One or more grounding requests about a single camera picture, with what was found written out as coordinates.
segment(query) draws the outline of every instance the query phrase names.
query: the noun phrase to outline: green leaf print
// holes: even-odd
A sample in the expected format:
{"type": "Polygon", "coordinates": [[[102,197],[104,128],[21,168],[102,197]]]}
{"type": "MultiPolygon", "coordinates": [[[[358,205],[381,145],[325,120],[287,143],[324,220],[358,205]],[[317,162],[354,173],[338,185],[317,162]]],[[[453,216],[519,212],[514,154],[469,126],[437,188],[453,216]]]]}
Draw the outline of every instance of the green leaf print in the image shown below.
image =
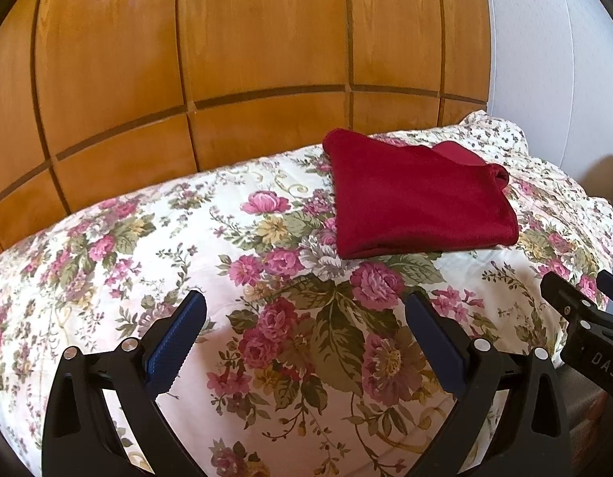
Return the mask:
{"type": "Polygon", "coordinates": [[[556,253],[547,235],[538,229],[527,229],[518,236],[518,244],[525,250],[527,258],[533,262],[547,262],[556,253]]]}
{"type": "Polygon", "coordinates": [[[86,235],[80,235],[78,237],[72,237],[68,242],[68,247],[70,248],[70,252],[79,253],[83,251],[88,245],[88,239],[86,235]]]}
{"type": "Polygon", "coordinates": [[[425,254],[397,254],[388,258],[385,264],[400,273],[407,286],[446,281],[425,254]]]}
{"type": "Polygon", "coordinates": [[[152,295],[143,296],[143,299],[141,299],[141,306],[145,308],[146,310],[152,310],[156,306],[156,301],[154,299],[154,296],[152,295]]]}
{"type": "Polygon", "coordinates": [[[88,252],[86,251],[82,252],[77,257],[77,260],[86,274],[90,274],[92,271],[95,270],[95,267],[97,266],[97,262],[90,258],[90,256],[88,256],[88,252]]]}
{"type": "Polygon", "coordinates": [[[298,396],[299,389],[299,382],[283,374],[274,388],[275,409],[278,411],[291,405],[298,396]]]}
{"type": "Polygon", "coordinates": [[[322,381],[315,375],[310,375],[305,378],[300,388],[302,396],[306,400],[306,403],[315,407],[317,411],[322,414],[322,411],[326,409],[329,396],[322,385],[322,381]]]}
{"type": "Polygon", "coordinates": [[[595,278],[598,276],[598,264],[594,256],[592,256],[587,249],[584,247],[579,247],[576,249],[576,268],[578,270],[587,275],[590,278],[595,278]]]}
{"type": "Polygon", "coordinates": [[[408,296],[410,296],[414,292],[422,293],[425,298],[430,301],[431,296],[428,294],[428,291],[423,287],[420,287],[419,285],[414,285],[412,287],[404,287],[404,290],[400,294],[400,298],[402,299],[402,301],[405,301],[406,299],[408,299],[408,296]]]}
{"type": "Polygon", "coordinates": [[[114,250],[121,254],[133,254],[139,242],[139,235],[124,229],[114,237],[114,250]]]}
{"type": "Polygon", "coordinates": [[[293,237],[293,235],[287,235],[286,237],[278,240],[278,242],[275,243],[275,246],[283,247],[285,249],[297,249],[300,244],[300,240],[302,240],[302,237],[293,237]]]}
{"type": "Polygon", "coordinates": [[[515,325],[514,330],[519,340],[523,341],[527,345],[532,344],[532,332],[530,332],[525,326],[518,324],[515,325]]]}
{"type": "MultiPolygon", "coordinates": [[[[241,249],[244,250],[245,249],[244,246],[245,246],[245,243],[241,245],[241,249]]],[[[274,248],[273,244],[264,243],[262,241],[253,245],[253,249],[256,252],[256,254],[262,257],[264,257],[264,255],[267,254],[269,251],[271,251],[273,248],[274,248]]]]}
{"type": "Polygon", "coordinates": [[[304,211],[296,210],[287,213],[284,216],[284,223],[292,237],[302,238],[311,234],[314,229],[321,227],[320,221],[304,213],[304,211]]]}
{"type": "Polygon", "coordinates": [[[114,237],[114,250],[121,254],[133,254],[139,239],[156,231],[153,220],[154,214],[152,213],[142,217],[130,217],[118,223],[110,231],[114,237]]]}
{"type": "Polygon", "coordinates": [[[483,317],[478,312],[473,312],[472,317],[474,319],[473,320],[474,326],[478,326],[479,328],[482,328],[482,327],[491,328],[493,330],[497,329],[496,325],[492,321],[490,321],[490,319],[488,319],[487,317],[483,317]]]}
{"type": "Polygon", "coordinates": [[[283,294],[298,310],[321,308],[331,301],[335,292],[333,280],[322,281],[314,274],[305,274],[291,281],[283,294]]]}
{"type": "Polygon", "coordinates": [[[250,392],[247,394],[249,399],[251,400],[251,403],[254,403],[256,405],[270,405],[270,403],[265,400],[262,396],[260,396],[260,394],[255,393],[255,392],[250,392]]]}
{"type": "Polygon", "coordinates": [[[441,258],[441,256],[443,255],[442,252],[434,252],[434,253],[423,253],[423,255],[430,260],[431,262],[434,262],[436,260],[438,260],[439,258],[441,258]]]}
{"type": "Polygon", "coordinates": [[[255,327],[258,324],[258,316],[251,310],[235,310],[227,316],[231,327],[238,335],[242,335],[245,330],[255,327]]]}
{"type": "Polygon", "coordinates": [[[104,269],[106,269],[107,271],[111,271],[112,269],[114,269],[114,266],[116,265],[116,259],[117,259],[117,254],[114,251],[112,251],[108,253],[107,256],[105,256],[101,264],[103,265],[104,269]]]}
{"type": "Polygon", "coordinates": [[[178,289],[169,291],[163,298],[163,303],[168,305],[175,305],[178,301],[178,289]]]}
{"type": "Polygon", "coordinates": [[[64,268],[62,268],[62,272],[59,275],[59,284],[63,289],[66,288],[66,285],[74,280],[74,277],[77,275],[77,271],[79,270],[79,261],[76,259],[69,260],[64,268]]]}
{"type": "Polygon", "coordinates": [[[247,450],[240,441],[236,441],[233,445],[233,452],[240,458],[245,459],[247,457],[247,450]]]}
{"type": "Polygon", "coordinates": [[[355,310],[369,330],[382,337],[387,337],[391,332],[400,329],[392,310],[368,310],[359,305],[355,310]]]}
{"type": "Polygon", "coordinates": [[[315,372],[325,384],[362,396],[364,335],[350,323],[337,301],[326,305],[315,318],[311,356],[315,372]]]}
{"type": "Polygon", "coordinates": [[[384,436],[388,438],[392,430],[392,422],[390,421],[390,414],[388,413],[382,416],[382,429],[384,430],[384,436]]]}

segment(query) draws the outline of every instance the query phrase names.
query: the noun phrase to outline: bed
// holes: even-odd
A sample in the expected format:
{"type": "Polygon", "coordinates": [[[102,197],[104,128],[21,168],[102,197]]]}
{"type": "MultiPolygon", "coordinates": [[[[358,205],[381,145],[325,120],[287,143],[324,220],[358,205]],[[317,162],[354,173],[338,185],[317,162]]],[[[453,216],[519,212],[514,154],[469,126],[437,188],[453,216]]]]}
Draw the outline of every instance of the bed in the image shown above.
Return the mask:
{"type": "MultiPolygon", "coordinates": [[[[459,125],[376,135],[396,145],[453,140],[511,182],[517,245],[341,260],[331,166],[320,145],[186,176],[79,211],[0,255],[0,429],[41,474],[45,401],[58,357],[113,349],[169,316],[190,289],[208,320],[162,412],[208,475],[395,476],[411,467],[454,401],[406,327],[401,296],[422,287],[471,335],[560,364],[564,321],[543,274],[600,306],[613,264],[613,209],[522,131],[483,111],[459,125]]],[[[467,464],[485,453],[498,394],[467,464]]],[[[109,397],[132,461],[149,465],[109,397]]]]}

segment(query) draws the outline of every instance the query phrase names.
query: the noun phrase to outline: floral pillow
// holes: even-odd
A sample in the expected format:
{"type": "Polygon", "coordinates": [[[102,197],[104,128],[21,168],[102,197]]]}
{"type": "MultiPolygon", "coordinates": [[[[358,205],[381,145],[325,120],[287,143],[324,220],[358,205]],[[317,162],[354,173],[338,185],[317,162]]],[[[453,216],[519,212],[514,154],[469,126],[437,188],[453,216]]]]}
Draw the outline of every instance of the floral pillow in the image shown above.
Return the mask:
{"type": "MultiPolygon", "coordinates": [[[[454,400],[406,326],[402,296],[420,286],[472,336],[556,356],[562,319],[541,299],[543,273],[601,301],[595,277],[613,263],[609,204],[529,157],[512,124],[481,113],[464,123],[477,117],[476,127],[379,137],[454,140],[500,159],[521,227],[510,248],[341,260],[331,166],[316,145],[107,200],[3,253],[0,428],[8,441],[40,475],[62,351],[141,337],[199,289],[207,324],[158,404],[208,475],[404,475],[454,400]]],[[[113,397],[109,406],[128,456],[149,468],[113,397]]],[[[498,397],[468,463],[485,453],[502,406],[498,397]]]]}

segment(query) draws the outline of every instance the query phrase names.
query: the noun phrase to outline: bedsheet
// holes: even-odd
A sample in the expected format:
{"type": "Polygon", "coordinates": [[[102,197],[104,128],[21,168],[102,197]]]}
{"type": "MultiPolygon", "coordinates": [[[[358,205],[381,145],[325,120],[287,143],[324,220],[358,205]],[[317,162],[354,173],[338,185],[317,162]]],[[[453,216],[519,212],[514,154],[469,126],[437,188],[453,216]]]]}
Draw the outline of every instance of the bedsheet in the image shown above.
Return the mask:
{"type": "MultiPolygon", "coordinates": [[[[469,334],[558,361],[564,321],[539,283],[553,270],[604,304],[595,277],[613,264],[610,204],[484,112],[376,137],[453,140],[503,164],[518,244],[343,261],[320,145],[79,211],[0,256],[0,428],[32,473],[62,351],[140,337],[190,289],[206,296],[208,320],[158,404],[209,476],[405,473],[454,404],[404,321],[400,298],[416,285],[469,334]]],[[[114,396],[109,404],[130,458],[148,469],[114,396]]],[[[499,396],[467,464],[483,456],[501,407],[499,396]]]]}

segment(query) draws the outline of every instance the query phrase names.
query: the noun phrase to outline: metal screw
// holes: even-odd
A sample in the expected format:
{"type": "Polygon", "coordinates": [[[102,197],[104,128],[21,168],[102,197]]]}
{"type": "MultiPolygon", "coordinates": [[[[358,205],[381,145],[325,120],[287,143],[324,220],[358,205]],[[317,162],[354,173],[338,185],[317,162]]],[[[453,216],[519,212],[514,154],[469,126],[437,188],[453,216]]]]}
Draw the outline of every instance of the metal screw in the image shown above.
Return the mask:
{"type": "Polygon", "coordinates": [[[74,346],[71,346],[70,348],[66,348],[66,350],[64,351],[64,359],[66,359],[67,361],[75,358],[76,356],[77,356],[77,349],[74,346]]]}
{"type": "Polygon", "coordinates": [[[126,339],[121,343],[121,349],[124,352],[131,352],[132,350],[135,350],[138,345],[139,341],[137,341],[133,337],[130,337],[129,339],[126,339]]]}
{"type": "Polygon", "coordinates": [[[549,359],[549,353],[546,352],[543,348],[537,348],[534,350],[534,355],[536,355],[537,359],[541,359],[541,361],[546,361],[549,359]]]}
{"type": "Polygon", "coordinates": [[[485,339],[477,339],[474,341],[474,347],[480,352],[489,352],[492,346],[485,339]]]}

